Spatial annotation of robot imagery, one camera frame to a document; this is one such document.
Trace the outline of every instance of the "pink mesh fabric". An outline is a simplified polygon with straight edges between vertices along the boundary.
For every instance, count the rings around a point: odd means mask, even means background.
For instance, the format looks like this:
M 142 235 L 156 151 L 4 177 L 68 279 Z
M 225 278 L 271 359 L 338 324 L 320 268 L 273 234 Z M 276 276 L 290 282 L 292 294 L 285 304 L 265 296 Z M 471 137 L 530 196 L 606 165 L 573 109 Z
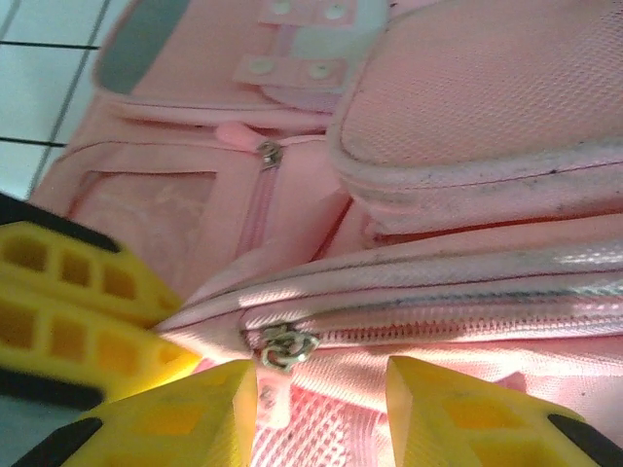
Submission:
M 396 20 L 344 115 L 343 150 L 443 165 L 623 134 L 623 2 L 440 2 Z
M 119 239 L 176 287 L 197 246 L 213 180 L 205 173 L 106 175 L 93 182 L 72 218 Z
M 287 428 L 258 427 L 253 467 L 347 467 L 348 404 L 292 387 Z

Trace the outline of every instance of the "pink strap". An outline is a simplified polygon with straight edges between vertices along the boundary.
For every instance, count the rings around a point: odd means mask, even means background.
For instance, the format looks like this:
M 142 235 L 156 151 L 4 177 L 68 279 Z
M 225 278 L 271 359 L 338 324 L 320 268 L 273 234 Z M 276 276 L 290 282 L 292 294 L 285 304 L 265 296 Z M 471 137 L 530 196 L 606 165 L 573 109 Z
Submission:
M 264 0 L 260 22 L 292 26 L 354 24 L 357 0 Z
M 347 71 L 345 60 L 302 60 L 299 58 L 245 55 L 234 74 L 234 81 L 258 86 L 303 89 L 339 88 Z

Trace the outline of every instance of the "mesh panel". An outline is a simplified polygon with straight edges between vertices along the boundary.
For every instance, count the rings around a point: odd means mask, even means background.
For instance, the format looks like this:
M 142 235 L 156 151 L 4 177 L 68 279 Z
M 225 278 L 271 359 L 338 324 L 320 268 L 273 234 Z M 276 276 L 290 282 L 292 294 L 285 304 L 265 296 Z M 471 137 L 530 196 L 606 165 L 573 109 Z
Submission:
M 621 0 L 472 0 L 403 17 L 358 83 L 344 149 L 419 166 L 623 134 L 622 9 Z
M 345 467 L 348 460 L 347 405 L 292 387 L 287 428 L 258 426 L 253 467 Z

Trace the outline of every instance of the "pink zipper pull tab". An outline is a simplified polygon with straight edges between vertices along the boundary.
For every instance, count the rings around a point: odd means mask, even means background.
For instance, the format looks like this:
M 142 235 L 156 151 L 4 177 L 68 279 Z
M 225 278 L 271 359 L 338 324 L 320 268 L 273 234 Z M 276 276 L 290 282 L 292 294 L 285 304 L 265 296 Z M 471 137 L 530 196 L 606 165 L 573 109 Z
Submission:
M 283 157 L 283 150 L 277 142 L 239 122 L 225 122 L 214 130 L 214 134 L 216 139 L 223 143 L 261 155 L 264 168 L 279 165 Z

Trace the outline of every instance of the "black rubber edge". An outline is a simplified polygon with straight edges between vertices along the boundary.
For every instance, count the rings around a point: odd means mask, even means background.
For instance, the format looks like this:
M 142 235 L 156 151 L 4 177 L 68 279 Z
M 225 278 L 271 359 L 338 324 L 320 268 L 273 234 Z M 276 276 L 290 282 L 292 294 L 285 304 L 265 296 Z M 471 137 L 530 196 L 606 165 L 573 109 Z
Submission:
M 96 387 L 6 368 L 0 368 L 0 394 L 80 411 L 92 409 L 104 401 L 103 392 Z
M 100 418 L 90 417 L 61 426 L 12 467 L 61 467 L 103 424 Z
M 16 222 L 30 222 L 59 234 L 84 241 L 89 245 L 110 251 L 111 253 L 119 253 L 121 251 L 119 244 L 103 233 L 92 231 L 75 222 L 56 216 L 52 212 L 0 193 L 0 226 Z
M 558 413 L 547 418 L 601 467 L 623 466 L 623 449 L 591 425 Z

